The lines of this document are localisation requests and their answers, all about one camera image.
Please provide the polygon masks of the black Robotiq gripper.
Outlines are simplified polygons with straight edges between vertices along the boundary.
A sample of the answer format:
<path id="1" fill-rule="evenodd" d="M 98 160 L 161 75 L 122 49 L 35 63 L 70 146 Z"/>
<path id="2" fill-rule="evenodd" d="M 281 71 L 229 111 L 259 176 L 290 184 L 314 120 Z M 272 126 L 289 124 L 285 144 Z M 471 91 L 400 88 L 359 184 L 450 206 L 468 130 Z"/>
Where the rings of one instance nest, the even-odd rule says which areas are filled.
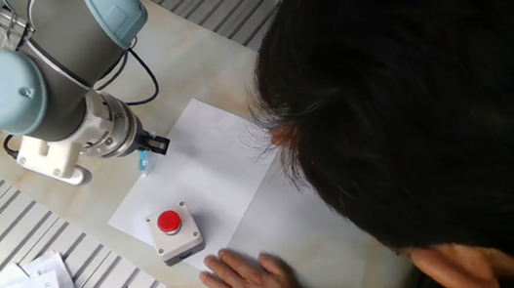
<path id="1" fill-rule="evenodd" d="M 136 134 L 135 142 L 138 150 L 148 150 L 157 154 L 166 154 L 170 146 L 170 140 L 156 135 L 150 135 L 146 131 Z"/>

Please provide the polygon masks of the person left hand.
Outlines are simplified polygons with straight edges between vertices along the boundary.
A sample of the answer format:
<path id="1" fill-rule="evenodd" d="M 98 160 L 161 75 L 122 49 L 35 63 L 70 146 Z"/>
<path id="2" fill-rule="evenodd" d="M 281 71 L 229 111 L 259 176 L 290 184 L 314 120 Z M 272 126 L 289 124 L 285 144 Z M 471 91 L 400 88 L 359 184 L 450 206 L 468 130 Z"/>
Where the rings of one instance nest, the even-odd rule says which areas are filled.
<path id="1" fill-rule="evenodd" d="M 206 257 L 204 266 L 208 270 L 199 276 L 207 288 L 298 288 L 280 261 L 264 253 L 258 255 L 256 264 L 251 264 L 223 249 Z"/>

